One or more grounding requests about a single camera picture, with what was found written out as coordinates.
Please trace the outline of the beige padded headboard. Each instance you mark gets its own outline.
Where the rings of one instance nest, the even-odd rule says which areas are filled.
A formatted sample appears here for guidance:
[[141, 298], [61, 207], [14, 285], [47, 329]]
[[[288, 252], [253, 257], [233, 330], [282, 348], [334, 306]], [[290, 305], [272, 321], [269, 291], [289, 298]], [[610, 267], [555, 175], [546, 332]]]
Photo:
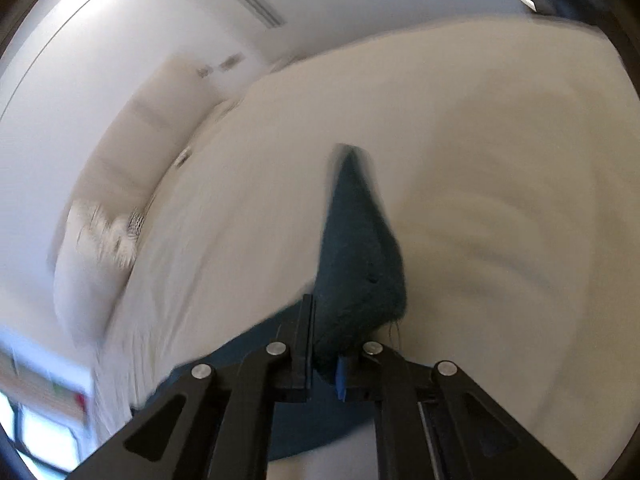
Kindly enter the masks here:
[[108, 126], [70, 193], [112, 217], [143, 209], [197, 126], [221, 101], [210, 68], [170, 58]]

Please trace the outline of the white wall shelf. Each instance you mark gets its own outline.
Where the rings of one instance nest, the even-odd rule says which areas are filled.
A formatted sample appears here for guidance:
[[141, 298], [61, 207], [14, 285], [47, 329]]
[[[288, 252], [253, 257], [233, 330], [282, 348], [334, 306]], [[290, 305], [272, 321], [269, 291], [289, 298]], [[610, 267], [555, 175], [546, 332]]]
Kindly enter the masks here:
[[[73, 367], [47, 370], [2, 347], [1, 391], [12, 400], [55, 419], [81, 427], [89, 423], [92, 383], [86, 370]], [[85, 411], [75, 402], [76, 393], [86, 396]]]

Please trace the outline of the wall power socket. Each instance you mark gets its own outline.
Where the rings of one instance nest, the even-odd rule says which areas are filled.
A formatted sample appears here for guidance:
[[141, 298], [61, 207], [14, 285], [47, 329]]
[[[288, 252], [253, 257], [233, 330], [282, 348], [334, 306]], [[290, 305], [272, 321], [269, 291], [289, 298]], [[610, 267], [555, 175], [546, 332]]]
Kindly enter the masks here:
[[218, 68], [221, 72], [228, 72], [229, 70], [233, 70], [235, 66], [238, 66], [240, 63], [244, 61], [244, 55], [242, 53], [235, 53], [224, 60], [224, 62], [218, 65]]

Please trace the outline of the small white item on bed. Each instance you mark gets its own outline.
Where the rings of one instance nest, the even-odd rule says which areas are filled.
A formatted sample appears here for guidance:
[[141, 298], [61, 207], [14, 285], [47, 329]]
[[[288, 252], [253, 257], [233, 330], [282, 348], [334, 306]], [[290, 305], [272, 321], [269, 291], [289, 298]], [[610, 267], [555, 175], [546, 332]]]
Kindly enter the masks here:
[[185, 148], [175, 159], [174, 166], [176, 168], [181, 167], [192, 155], [192, 150], [190, 148]]

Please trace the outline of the dark teal knit sweater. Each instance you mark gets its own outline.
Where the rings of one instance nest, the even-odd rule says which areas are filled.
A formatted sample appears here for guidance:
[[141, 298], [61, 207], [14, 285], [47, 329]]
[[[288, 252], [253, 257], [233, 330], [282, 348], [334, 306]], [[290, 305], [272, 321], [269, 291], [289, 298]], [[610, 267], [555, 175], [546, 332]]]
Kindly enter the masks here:
[[270, 460], [322, 448], [373, 417], [371, 404], [344, 403], [335, 391], [338, 358], [407, 307], [400, 248], [369, 183], [363, 150], [338, 148], [318, 272], [308, 290], [316, 304], [312, 391], [306, 403], [277, 404]]

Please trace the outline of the white fluffy pillow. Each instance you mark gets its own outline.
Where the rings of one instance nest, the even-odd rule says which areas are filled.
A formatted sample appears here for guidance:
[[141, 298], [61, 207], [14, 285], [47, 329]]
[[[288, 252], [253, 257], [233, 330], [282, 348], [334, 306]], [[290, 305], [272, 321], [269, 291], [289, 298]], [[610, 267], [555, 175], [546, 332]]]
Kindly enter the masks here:
[[104, 338], [116, 301], [137, 259], [138, 240], [127, 236], [129, 214], [110, 216], [96, 202], [70, 206], [53, 278], [53, 307], [77, 347]]

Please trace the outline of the black framed window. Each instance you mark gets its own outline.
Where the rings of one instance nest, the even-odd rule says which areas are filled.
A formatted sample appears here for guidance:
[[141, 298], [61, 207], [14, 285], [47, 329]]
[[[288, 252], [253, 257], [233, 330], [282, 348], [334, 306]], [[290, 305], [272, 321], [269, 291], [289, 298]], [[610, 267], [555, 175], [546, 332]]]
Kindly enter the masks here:
[[1, 393], [1, 427], [36, 479], [65, 479], [82, 460], [81, 438], [70, 425]]

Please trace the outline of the black and white striped item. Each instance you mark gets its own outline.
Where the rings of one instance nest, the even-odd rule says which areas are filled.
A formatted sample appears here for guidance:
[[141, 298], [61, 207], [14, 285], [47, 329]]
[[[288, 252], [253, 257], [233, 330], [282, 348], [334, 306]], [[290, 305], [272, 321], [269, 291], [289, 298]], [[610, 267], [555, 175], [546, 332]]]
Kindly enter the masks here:
[[144, 213], [138, 210], [133, 211], [127, 220], [126, 232], [127, 236], [132, 240], [137, 240], [140, 236], [144, 225]]

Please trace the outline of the red box on shelf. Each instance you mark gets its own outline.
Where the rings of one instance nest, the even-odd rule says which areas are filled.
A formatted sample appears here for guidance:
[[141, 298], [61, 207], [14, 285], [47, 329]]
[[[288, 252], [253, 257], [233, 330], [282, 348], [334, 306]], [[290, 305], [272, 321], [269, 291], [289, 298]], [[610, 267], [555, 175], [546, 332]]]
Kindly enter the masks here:
[[87, 398], [83, 393], [74, 395], [75, 402], [85, 411], [87, 409]]

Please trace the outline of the beige bed with duvet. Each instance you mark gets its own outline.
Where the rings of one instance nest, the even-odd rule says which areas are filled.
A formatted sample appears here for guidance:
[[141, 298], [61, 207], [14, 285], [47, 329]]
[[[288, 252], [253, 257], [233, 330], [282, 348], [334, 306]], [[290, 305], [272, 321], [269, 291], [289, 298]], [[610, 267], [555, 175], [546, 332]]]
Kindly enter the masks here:
[[312, 282], [343, 144], [404, 259], [382, 341], [456, 362], [576, 477], [604, 477], [639, 422], [639, 98], [608, 38], [544, 18], [360, 42], [213, 112], [146, 212], [94, 366], [99, 440]]

